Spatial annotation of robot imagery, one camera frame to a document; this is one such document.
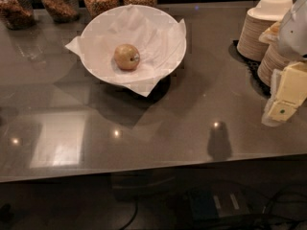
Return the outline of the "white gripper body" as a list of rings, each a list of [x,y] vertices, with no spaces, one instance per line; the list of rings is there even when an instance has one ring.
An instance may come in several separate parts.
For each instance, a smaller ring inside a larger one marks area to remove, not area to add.
[[[272,93],[274,104],[300,107],[307,98],[307,64],[296,62],[282,71],[274,70],[272,82],[275,83]]]

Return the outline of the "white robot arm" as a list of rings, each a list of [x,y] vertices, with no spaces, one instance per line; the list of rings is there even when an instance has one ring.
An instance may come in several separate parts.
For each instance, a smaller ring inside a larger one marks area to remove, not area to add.
[[[307,99],[307,0],[296,0],[280,22],[275,22],[259,40],[276,44],[277,53],[289,64],[272,71],[271,97],[262,123],[277,127],[291,119]]]

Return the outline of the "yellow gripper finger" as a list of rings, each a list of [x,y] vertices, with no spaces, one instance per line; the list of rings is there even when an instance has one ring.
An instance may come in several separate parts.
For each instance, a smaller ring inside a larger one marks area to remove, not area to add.
[[[278,127],[285,124],[296,112],[296,107],[284,102],[269,99],[262,116],[262,124],[268,127]]]

